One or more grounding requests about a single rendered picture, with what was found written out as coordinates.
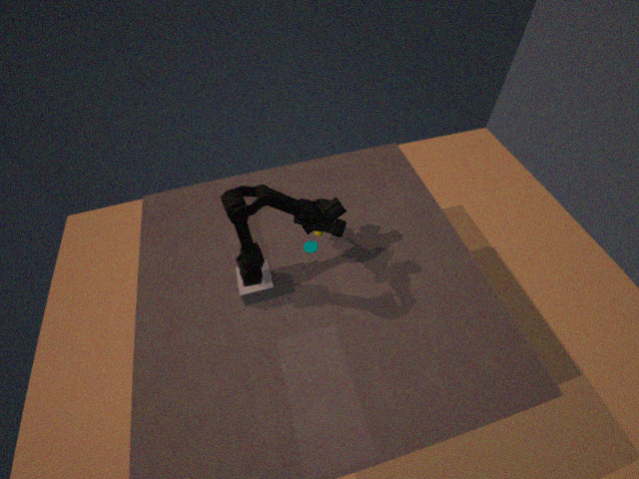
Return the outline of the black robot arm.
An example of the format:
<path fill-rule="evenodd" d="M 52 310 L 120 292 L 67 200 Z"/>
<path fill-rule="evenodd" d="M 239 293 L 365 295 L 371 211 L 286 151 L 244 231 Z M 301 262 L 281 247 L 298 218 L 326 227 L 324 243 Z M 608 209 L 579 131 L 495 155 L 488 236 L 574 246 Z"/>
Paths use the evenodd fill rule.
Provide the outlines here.
<path fill-rule="evenodd" d="M 258 197 L 250 205 L 246 205 L 243 197 Z M 227 216 L 235 226 L 241 248 L 236 262 L 240 269 L 243 286 L 262 283 L 263 254 L 257 242 L 253 243 L 247 219 L 261 207 L 270 206 L 295 216 L 307 234 L 320 231 L 327 220 L 332 222 L 343 215 L 346 210 L 337 198 L 330 200 L 317 199 L 310 201 L 296 200 L 266 185 L 240 186 L 222 194 L 222 202 Z"/>

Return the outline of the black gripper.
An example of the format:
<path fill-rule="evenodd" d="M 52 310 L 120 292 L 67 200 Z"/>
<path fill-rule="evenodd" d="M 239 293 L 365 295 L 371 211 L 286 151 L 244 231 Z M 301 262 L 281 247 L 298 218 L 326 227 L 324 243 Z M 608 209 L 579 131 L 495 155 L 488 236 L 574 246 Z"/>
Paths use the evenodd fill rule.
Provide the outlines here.
<path fill-rule="evenodd" d="M 300 222 L 296 217 L 294 217 L 294 223 L 303 225 L 303 223 Z M 319 232 L 326 232 L 326 233 L 332 234 L 333 236 L 341 238 L 345 225 L 346 225 L 346 222 L 339 219 L 336 219 L 333 222 L 331 220 L 327 220 L 325 223 L 325 227 Z"/>

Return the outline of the cyan circle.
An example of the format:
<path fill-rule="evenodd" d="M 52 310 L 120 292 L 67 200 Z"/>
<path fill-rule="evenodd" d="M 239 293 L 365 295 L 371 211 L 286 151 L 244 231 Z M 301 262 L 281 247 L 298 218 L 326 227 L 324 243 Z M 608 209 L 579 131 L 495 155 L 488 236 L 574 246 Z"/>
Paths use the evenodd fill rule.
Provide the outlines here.
<path fill-rule="evenodd" d="M 307 242 L 304 244 L 304 250 L 305 250 L 306 252 L 310 252 L 310 253 L 312 253 L 312 252 L 317 251 L 317 250 L 318 250 L 318 248 L 319 248 L 318 244 L 317 244 L 315 241 L 312 241 L 312 240 L 307 241 Z"/>

